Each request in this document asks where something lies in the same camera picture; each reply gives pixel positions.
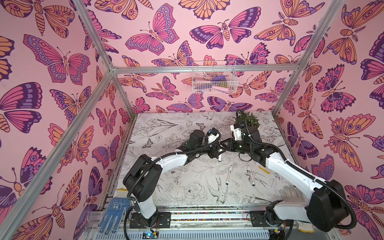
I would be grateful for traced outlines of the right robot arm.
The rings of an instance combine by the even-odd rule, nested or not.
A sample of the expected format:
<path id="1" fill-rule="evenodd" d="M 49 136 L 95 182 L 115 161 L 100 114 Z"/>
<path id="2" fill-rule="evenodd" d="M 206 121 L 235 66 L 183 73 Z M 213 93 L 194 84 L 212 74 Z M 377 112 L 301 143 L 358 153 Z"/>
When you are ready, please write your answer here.
<path id="1" fill-rule="evenodd" d="M 221 142 L 228 152 L 248 155 L 252 161 L 270 169 L 289 181 L 309 202 L 275 201 L 265 211 L 267 223 L 283 221 L 310 223 L 323 232 L 333 228 L 350 230 L 357 225 L 357 215 L 347 202 L 343 186 L 335 181 L 317 177 L 287 159 L 283 151 L 262 142 L 259 131 L 249 127 L 243 110 L 236 111 L 236 123 L 231 125 L 233 137 Z"/>

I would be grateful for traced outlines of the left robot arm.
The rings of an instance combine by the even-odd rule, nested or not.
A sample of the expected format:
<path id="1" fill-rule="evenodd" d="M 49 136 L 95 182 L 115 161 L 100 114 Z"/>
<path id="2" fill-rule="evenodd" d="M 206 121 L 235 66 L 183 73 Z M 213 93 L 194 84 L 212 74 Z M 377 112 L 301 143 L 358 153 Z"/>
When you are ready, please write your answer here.
<path id="1" fill-rule="evenodd" d="M 128 197 L 134 198 L 135 207 L 145 220 L 158 214 L 153 201 L 153 193 L 161 175 L 177 167 L 185 166 L 202 155 L 218 159 L 222 154 L 220 131 L 213 128 L 208 133 L 194 130 L 187 141 L 173 152 L 160 157 L 142 154 L 123 178 L 123 186 Z"/>

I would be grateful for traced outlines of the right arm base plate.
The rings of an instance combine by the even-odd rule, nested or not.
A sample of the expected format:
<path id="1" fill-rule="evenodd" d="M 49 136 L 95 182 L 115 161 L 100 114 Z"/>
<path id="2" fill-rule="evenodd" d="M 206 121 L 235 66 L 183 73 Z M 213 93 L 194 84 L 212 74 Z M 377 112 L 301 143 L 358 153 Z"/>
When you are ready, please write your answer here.
<path id="1" fill-rule="evenodd" d="M 249 220 L 253 227 L 269 227 L 265 211 L 250 211 Z"/>

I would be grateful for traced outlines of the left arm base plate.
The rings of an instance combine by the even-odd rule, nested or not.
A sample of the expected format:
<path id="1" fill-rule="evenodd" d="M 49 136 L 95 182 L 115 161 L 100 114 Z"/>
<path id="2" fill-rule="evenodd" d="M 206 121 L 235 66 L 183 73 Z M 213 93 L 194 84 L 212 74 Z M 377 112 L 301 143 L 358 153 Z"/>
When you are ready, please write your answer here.
<path id="1" fill-rule="evenodd" d="M 133 213 L 130 221 L 130 229 L 143 229 L 143 228 L 170 228 L 171 225 L 171 212 L 156 212 L 149 219 L 144 218 L 139 213 Z"/>

